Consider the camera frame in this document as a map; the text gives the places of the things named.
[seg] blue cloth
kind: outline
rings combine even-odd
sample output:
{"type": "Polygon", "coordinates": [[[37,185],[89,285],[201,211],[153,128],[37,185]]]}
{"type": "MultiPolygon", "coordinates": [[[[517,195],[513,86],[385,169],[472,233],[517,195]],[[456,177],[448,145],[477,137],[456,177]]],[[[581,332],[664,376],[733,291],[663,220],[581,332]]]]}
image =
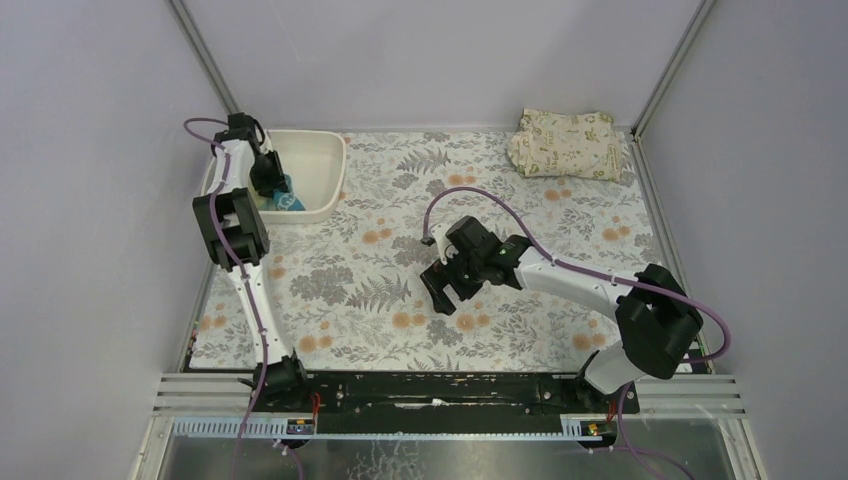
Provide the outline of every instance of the blue cloth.
{"type": "Polygon", "coordinates": [[[291,177],[286,175],[286,185],[289,186],[290,192],[274,190],[274,207],[278,212],[302,212],[306,210],[300,200],[294,196],[294,188],[292,188],[291,177]]]}

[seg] white backdrop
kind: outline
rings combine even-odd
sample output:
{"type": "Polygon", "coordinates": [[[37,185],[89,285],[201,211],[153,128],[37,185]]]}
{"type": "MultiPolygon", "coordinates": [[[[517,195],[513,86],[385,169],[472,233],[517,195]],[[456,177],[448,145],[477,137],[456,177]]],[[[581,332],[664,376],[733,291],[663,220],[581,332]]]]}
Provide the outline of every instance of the white backdrop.
{"type": "Polygon", "coordinates": [[[514,128],[523,107],[632,125],[698,0],[187,0],[266,125],[514,128]]]}

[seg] patterned fabric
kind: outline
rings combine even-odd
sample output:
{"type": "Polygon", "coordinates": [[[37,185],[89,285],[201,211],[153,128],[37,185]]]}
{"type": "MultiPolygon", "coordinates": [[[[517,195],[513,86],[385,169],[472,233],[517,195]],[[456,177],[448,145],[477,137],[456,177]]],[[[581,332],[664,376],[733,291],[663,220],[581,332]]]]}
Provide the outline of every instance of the patterned fabric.
{"type": "MultiPolygon", "coordinates": [[[[636,175],[619,184],[521,178],[506,157],[510,133],[345,135],[342,199],[325,222],[269,225],[276,313],[309,369],[576,371],[618,340],[615,324],[562,299],[485,286],[448,317],[433,312],[418,275],[436,258],[419,242],[430,199],[456,185],[512,205],[560,257],[619,271],[657,262],[636,175]]],[[[446,197],[435,223],[474,215],[505,239],[520,233],[488,199],[446,197]]],[[[236,292],[221,272],[196,329],[192,368],[252,368],[236,292]]]]}
{"type": "Polygon", "coordinates": [[[524,177],[621,179],[621,142],[605,113],[559,115],[524,110],[509,157],[524,177]]]}

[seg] white tray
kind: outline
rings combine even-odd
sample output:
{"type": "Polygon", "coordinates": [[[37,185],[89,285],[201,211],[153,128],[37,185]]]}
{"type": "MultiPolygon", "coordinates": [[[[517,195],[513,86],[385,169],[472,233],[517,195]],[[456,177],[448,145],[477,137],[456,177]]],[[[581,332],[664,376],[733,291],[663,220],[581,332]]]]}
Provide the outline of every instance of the white tray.
{"type": "MultiPolygon", "coordinates": [[[[268,223],[318,223],[326,220],[339,203],[347,164],[347,145],[341,135],[311,130],[268,130],[280,154],[283,171],[292,179],[294,194],[305,208],[302,212],[260,210],[268,223]]],[[[214,159],[206,170],[200,192],[208,191],[214,159]]]]}

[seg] wall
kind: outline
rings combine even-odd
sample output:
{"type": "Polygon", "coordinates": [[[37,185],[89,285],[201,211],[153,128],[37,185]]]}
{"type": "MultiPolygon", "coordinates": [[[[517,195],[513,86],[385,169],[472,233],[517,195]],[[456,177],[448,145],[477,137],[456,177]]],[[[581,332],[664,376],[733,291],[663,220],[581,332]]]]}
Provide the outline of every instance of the wall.
{"type": "Polygon", "coordinates": [[[699,0],[188,0],[266,125],[514,129],[522,109],[632,125],[699,0]]]}
{"type": "Polygon", "coordinates": [[[718,2],[644,140],[772,479],[848,477],[846,21],[841,0],[718,2]]]}
{"type": "Polygon", "coordinates": [[[164,1],[0,2],[3,478],[126,478],[206,261],[198,114],[164,1]]]}

